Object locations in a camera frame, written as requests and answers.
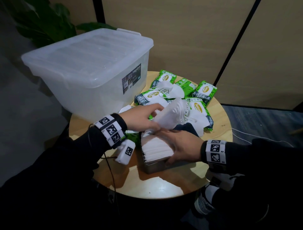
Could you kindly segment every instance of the person's right hand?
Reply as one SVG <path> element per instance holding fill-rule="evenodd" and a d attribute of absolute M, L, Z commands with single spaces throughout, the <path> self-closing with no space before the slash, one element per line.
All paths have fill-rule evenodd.
<path fill-rule="evenodd" d="M 154 135 L 166 138 L 175 146 L 174 154 L 167 160 L 166 165 L 177 161 L 201 161 L 201 146 L 203 140 L 187 131 L 161 129 Z"/>

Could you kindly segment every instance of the translucent storage bin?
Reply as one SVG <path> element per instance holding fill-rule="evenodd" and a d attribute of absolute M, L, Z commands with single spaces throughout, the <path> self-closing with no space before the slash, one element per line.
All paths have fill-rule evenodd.
<path fill-rule="evenodd" d="M 98 29 L 28 52 L 22 60 L 64 108 L 96 122 L 130 104 L 145 87 L 153 45 L 137 32 Z"/>

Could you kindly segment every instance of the beige wall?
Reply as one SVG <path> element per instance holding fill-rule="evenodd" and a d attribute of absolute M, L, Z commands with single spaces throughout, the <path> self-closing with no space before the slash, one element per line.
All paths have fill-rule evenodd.
<path fill-rule="evenodd" d="M 71 21 L 74 25 L 97 21 L 92 0 L 50 0 L 50 2 L 65 5 L 71 13 Z"/>
<path fill-rule="evenodd" d="M 213 83 L 255 0 L 102 0 L 106 23 L 154 40 L 149 70 Z"/>
<path fill-rule="evenodd" d="M 303 1 L 261 1 L 223 72 L 221 103 L 293 109 L 303 101 Z"/>

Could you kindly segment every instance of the wristband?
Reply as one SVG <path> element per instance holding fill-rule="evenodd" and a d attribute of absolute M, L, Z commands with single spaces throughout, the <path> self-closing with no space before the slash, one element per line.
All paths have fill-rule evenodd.
<path fill-rule="evenodd" d="M 95 126 L 101 130 L 108 144 L 113 149 L 121 145 L 122 141 L 125 139 L 121 126 L 111 115 L 107 115 L 95 122 Z"/>
<path fill-rule="evenodd" d="M 226 171 L 226 156 L 225 156 L 224 140 L 208 140 L 206 144 L 206 160 L 211 169 L 216 171 Z"/>

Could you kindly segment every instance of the round wooden table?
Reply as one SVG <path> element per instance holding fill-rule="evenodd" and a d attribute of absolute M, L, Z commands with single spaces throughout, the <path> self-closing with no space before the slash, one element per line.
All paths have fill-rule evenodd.
<path fill-rule="evenodd" d="M 147 91 L 158 72 L 148 71 L 146 86 L 142 92 Z M 203 140 L 217 139 L 232 141 L 231 124 L 221 104 L 213 98 L 207 107 L 214 120 L 212 132 L 205 132 Z M 87 131 L 90 122 L 72 115 L 69 125 L 69 136 L 75 140 Z M 112 156 L 115 150 L 106 152 Z M 122 165 L 109 159 L 115 178 L 118 193 L 143 199 L 162 199 L 182 196 L 196 191 L 207 184 L 205 173 L 208 165 L 203 162 L 191 163 L 180 167 L 164 170 L 153 174 L 146 174 L 137 167 L 137 154 L 142 154 L 136 148 L 128 165 Z M 94 170 L 94 179 L 100 184 L 114 190 L 112 176 L 105 160 L 98 161 L 99 168 Z"/>

